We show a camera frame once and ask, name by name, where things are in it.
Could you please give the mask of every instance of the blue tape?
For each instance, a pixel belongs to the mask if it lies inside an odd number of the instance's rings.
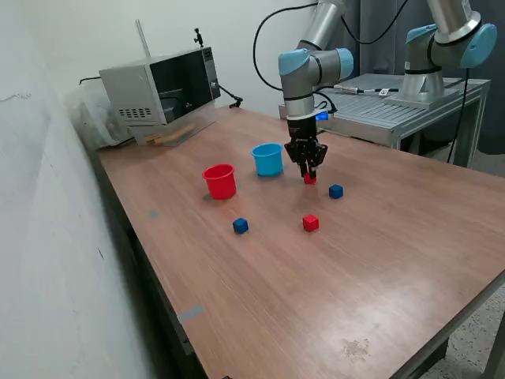
[[[196,315],[202,313],[204,311],[203,306],[195,306],[190,310],[186,310],[184,313],[177,316],[177,319],[181,324],[191,320]]]

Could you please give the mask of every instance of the metal table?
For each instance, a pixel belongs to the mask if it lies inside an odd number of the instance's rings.
[[[341,83],[344,87],[401,88],[403,76],[375,75],[367,73]],[[459,81],[444,78],[447,86]],[[491,81],[470,79],[466,95],[466,110],[458,133],[458,143],[454,152],[454,164],[471,167],[482,117]],[[400,149],[404,138],[427,128],[442,118],[461,109],[464,83],[455,85],[459,89],[458,98],[431,110],[417,109],[402,105],[390,105],[378,95],[348,95],[326,89],[324,93],[335,103],[339,111],[333,119],[319,121],[318,127],[331,133],[361,138],[376,144]]]

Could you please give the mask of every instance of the wooden table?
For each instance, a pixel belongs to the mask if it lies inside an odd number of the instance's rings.
[[[505,180],[327,133],[316,186],[286,154],[258,178],[252,148],[288,139],[285,122],[219,109],[181,146],[100,159],[211,379],[408,377],[503,282]],[[206,197],[216,163],[236,167],[228,201]]]

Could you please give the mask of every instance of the black cable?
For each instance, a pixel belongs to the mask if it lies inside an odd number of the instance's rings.
[[[93,81],[95,79],[102,79],[102,77],[83,77],[80,81],[79,81],[79,85],[82,84],[83,81]]]
[[[258,65],[256,64],[256,44],[258,42],[258,35],[260,34],[260,30],[263,27],[264,23],[267,22],[271,17],[275,16],[278,13],[282,12],[287,12],[288,10],[297,10],[297,9],[304,9],[304,8],[309,8],[311,6],[317,6],[317,2],[314,2],[312,4],[307,4],[304,6],[291,6],[289,8],[282,8],[280,10],[275,11],[272,14],[269,14],[264,18],[263,21],[261,21],[260,26],[258,27],[258,30],[256,30],[256,35],[254,36],[254,43],[252,44],[252,63],[254,64],[254,69],[256,70],[256,73],[258,74],[258,77],[270,88],[276,90],[276,91],[282,91],[282,88],[275,87],[273,84],[270,84],[267,82],[267,80],[261,75],[260,70],[258,69]]]
[[[337,112],[337,108],[335,107],[335,103],[333,103],[333,101],[331,101],[331,99],[327,95],[325,95],[322,92],[318,92],[318,91],[314,91],[313,94],[322,96],[323,98],[325,98],[330,103],[330,105],[331,105],[331,111],[329,111],[328,113],[334,114],[334,113]]]
[[[454,133],[454,138],[452,139],[451,150],[449,151],[449,156],[447,157],[447,163],[451,162],[452,152],[455,149],[456,139],[458,138],[459,129],[461,128],[461,122],[463,120],[463,114],[465,113],[466,105],[466,90],[468,89],[468,79],[470,77],[470,69],[466,69],[465,74],[465,90],[463,92],[463,103],[461,105],[461,110],[459,111],[458,124],[456,125],[456,132]]]
[[[346,23],[346,19],[341,16],[340,18],[342,19],[342,23],[344,24],[344,27],[346,28],[347,32],[349,33],[349,35],[356,41],[358,42],[359,44],[361,45],[371,45],[372,43],[375,43],[377,42],[379,39],[381,39],[382,37],[384,37],[386,35],[387,32],[389,32],[389,29],[391,29],[391,27],[395,24],[396,20],[398,19],[398,17],[400,16],[400,13],[403,11],[403,8],[405,8],[405,6],[407,5],[407,2],[409,2],[410,0],[405,0],[402,4],[402,6],[400,6],[400,9],[398,9],[398,12],[396,13],[395,17],[393,18],[393,21],[387,26],[386,30],[383,31],[383,33],[378,36],[377,38],[375,38],[373,41],[369,41],[369,42],[365,42],[365,41],[360,41],[358,38],[356,38],[354,36],[354,34],[350,31],[350,28],[349,28],[349,25]]]
[[[323,109],[323,108],[326,108],[327,106],[328,106],[328,101],[323,100],[319,104],[316,105],[316,108],[317,109]]]
[[[233,104],[230,104],[230,108],[240,108],[241,104],[242,104],[242,101],[244,101],[244,99],[242,99],[241,97],[238,97],[236,95],[234,95],[233,93],[231,93],[230,91],[228,91],[226,88],[224,88],[222,85],[220,85],[218,83],[218,86],[220,89],[222,89],[229,97],[231,97],[233,100],[235,100],[235,103]]]

